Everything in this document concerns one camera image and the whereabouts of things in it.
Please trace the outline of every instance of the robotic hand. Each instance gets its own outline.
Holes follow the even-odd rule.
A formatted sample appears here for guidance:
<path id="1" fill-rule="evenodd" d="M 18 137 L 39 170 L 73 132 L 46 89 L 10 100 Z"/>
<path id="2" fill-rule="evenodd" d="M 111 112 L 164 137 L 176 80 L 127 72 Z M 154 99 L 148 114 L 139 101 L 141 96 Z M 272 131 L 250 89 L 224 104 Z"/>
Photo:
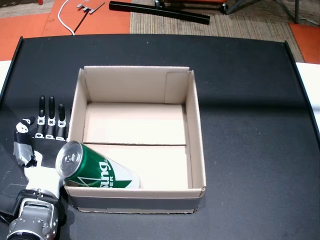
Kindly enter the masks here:
<path id="1" fill-rule="evenodd" d="M 63 179 L 55 168 L 58 151 L 66 143 L 66 117 L 62 104 L 58 111 L 56 131 L 55 99 L 53 96 L 49 98 L 46 126 L 45 97 L 41 96 L 34 138 L 29 131 L 35 122 L 34 117 L 22 119 L 15 127 L 13 154 L 24 167 L 28 184 L 5 212 L 17 217 L 9 224 L 7 240 L 53 240 L 58 224 L 64 218 L 64 207 L 59 200 Z"/>

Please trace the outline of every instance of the white surface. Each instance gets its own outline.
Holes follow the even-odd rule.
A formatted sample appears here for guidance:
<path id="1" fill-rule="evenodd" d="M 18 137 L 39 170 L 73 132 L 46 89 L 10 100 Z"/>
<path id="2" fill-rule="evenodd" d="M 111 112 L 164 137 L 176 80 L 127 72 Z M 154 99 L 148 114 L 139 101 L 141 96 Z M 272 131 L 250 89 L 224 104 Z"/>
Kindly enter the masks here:
<path id="1" fill-rule="evenodd" d="M 320 128 L 320 64 L 297 62 L 296 65 L 312 105 L 316 124 Z"/>
<path id="2" fill-rule="evenodd" d="M 0 93 L 4 85 L 11 61 L 0 61 Z"/>

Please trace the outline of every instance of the floor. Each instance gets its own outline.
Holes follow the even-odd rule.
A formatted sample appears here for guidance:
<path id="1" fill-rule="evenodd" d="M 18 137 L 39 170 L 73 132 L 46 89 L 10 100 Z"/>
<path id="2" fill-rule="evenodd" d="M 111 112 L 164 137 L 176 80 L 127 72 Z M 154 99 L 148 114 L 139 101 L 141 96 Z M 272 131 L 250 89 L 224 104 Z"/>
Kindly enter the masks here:
<path id="1" fill-rule="evenodd" d="M 0 8 L 0 61 L 10 60 L 20 36 L 24 38 L 70 35 L 58 21 L 58 11 L 65 0 L 43 0 L 43 5 L 29 3 Z M 153 0 L 132 0 L 152 5 Z M 228 0 L 232 5 L 235 0 Z M 82 0 L 69 0 L 61 18 L 73 30 L 84 17 L 76 6 Z M 294 24 L 274 0 L 262 0 L 231 15 L 213 10 L 215 5 L 184 4 L 187 11 L 211 16 L 210 25 L 140 13 L 110 11 L 108 1 L 95 13 L 88 14 L 76 31 L 83 34 L 183 34 L 287 41 L 296 62 L 320 64 L 320 28 L 305 20 Z M 291 10 L 294 0 L 283 0 Z M 319 24 L 320 1 L 300 1 L 300 15 Z"/>

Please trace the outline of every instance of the carpet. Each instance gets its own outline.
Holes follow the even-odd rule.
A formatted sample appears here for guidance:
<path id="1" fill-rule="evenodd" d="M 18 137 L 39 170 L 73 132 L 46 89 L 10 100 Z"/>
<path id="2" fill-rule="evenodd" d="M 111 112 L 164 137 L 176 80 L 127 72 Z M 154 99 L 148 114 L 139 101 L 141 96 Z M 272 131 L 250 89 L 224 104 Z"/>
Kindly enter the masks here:
<path id="1" fill-rule="evenodd" d="M 134 0 L 134 3 L 152 5 L 152 0 Z M 300 1 L 300 15 L 319 21 L 319 0 Z M 283 2 L 294 9 L 294 1 Z M 293 20 L 274 0 L 262 0 L 231 15 L 224 15 L 213 5 L 186 4 L 186 10 L 210 15 L 210 25 L 187 22 L 168 17 L 131 13 L 132 34 L 179 34 L 256 39 L 275 42 L 287 41 L 296 62 L 304 62 L 289 23 Z"/>
<path id="2" fill-rule="evenodd" d="M 0 8 L 0 18 L 24 16 L 31 14 L 48 14 L 54 4 L 54 0 L 44 0 L 42 5 L 38 3 L 20 4 Z"/>

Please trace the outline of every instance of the beer can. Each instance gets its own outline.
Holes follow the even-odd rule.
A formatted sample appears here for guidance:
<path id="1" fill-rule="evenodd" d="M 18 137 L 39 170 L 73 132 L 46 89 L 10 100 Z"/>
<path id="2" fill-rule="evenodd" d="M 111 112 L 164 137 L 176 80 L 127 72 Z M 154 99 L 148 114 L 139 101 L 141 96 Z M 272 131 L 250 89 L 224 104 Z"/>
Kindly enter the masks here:
<path id="1" fill-rule="evenodd" d="M 57 173 L 80 187 L 138 189 L 139 176 L 78 141 L 67 142 L 59 151 Z"/>

